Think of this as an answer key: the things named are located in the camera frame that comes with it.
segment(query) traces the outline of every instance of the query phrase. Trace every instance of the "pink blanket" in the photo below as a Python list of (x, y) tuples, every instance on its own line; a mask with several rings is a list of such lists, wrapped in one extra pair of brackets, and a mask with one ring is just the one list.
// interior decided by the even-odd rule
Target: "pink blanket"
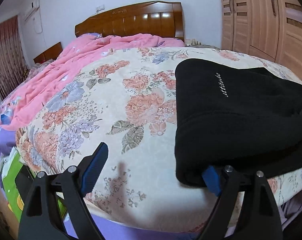
[(1, 127), (14, 131), (27, 126), (41, 108), (89, 63), (117, 49), (144, 47), (184, 47), (184, 43), (178, 39), (161, 38), (151, 34), (105, 38), (96, 38), (90, 34), (82, 35), (69, 44), (56, 61), (20, 87), (5, 102), (5, 105), (12, 105), (12, 102), (15, 102), (13, 118), (10, 124), (3, 124)]

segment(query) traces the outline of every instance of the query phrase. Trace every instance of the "brown curtain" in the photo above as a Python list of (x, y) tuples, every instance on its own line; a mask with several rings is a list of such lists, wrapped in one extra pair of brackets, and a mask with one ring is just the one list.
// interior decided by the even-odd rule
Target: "brown curtain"
[(0, 24), (0, 97), (2, 100), (23, 82), (27, 69), (22, 52), (18, 17)]

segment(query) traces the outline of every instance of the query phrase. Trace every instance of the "metal screw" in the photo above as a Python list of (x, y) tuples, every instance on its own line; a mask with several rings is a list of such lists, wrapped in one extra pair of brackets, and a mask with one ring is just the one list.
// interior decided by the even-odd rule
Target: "metal screw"
[(69, 171), (70, 173), (75, 172), (75, 171), (76, 171), (76, 166), (70, 166), (70, 167), (68, 168), (68, 171)]
[(262, 171), (257, 171), (257, 172), (256, 172), (256, 175), (257, 175), (259, 178), (261, 178), (261, 177), (264, 176), (264, 173), (263, 173)]
[(45, 172), (44, 171), (40, 171), (39, 173), (38, 173), (38, 175), (37, 175), (37, 177), (38, 178), (42, 178), (42, 177), (44, 177), (45, 176)]
[(225, 169), (226, 172), (232, 172), (233, 171), (233, 167), (231, 165), (226, 165), (224, 167), (224, 169)]

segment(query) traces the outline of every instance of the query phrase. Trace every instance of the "wardrobe handle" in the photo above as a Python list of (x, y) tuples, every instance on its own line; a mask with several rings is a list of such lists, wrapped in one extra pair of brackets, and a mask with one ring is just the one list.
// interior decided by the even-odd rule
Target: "wardrobe handle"
[(230, 0), (230, 11), (231, 11), (231, 13), (232, 13), (232, 6), (231, 6), (231, 1), (232, 1), (232, 0)]
[(276, 11), (275, 11), (275, 1), (271, 0), (272, 2), (272, 9), (273, 9), (273, 15), (276, 16)]
[(235, 7), (234, 7), (234, 2), (235, 2), (235, 0), (233, 0), (233, 12), (236, 13)]

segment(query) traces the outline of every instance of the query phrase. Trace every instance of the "white floral blanket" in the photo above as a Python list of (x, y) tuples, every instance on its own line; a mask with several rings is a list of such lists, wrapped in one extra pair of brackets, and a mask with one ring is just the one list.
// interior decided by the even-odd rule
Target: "white floral blanket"
[[(265, 67), (301, 83), (287, 68), (245, 54), (194, 48), (124, 49), (84, 67), (17, 132), (21, 156), (34, 170), (63, 172), (107, 143), (109, 158), (86, 196), (90, 212), (131, 227), (199, 230), (216, 201), (207, 189), (175, 177), (174, 71), (187, 58), (234, 68)], [(302, 169), (269, 183), (280, 205), (302, 189)], [(230, 225), (239, 214), (242, 195)]]

